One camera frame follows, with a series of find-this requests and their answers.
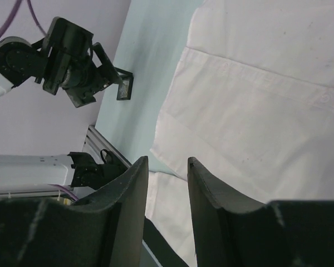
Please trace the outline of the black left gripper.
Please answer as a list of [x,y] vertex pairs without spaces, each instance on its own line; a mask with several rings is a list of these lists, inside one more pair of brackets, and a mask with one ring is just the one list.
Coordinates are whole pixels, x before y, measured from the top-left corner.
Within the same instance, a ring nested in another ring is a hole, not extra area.
[[96,66],[89,60],[87,67],[72,65],[67,69],[62,83],[63,90],[67,93],[76,108],[96,102],[94,95],[103,91],[112,84],[121,84],[122,78],[113,66],[100,43],[95,43],[93,51],[101,62]]

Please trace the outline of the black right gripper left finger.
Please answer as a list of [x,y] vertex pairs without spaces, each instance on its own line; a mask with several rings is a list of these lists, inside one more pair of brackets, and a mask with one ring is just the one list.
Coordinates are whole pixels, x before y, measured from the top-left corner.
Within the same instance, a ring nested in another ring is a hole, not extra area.
[[148,158],[73,203],[0,200],[0,266],[138,266]]

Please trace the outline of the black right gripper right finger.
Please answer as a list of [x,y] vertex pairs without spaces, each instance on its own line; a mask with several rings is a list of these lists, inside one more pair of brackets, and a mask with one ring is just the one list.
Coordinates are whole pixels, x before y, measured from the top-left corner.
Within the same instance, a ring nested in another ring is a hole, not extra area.
[[334,201],[263,204],[188,160],[199,266],[334,266]]

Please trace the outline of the white button-up shirt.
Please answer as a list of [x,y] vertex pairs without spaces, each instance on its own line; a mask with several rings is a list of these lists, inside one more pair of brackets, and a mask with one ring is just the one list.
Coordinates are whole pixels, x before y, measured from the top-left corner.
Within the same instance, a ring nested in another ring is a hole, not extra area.
[[204,1],[156,122],[148,218],[196,266],[187,159],[266,203],[334,200],[334,1]]

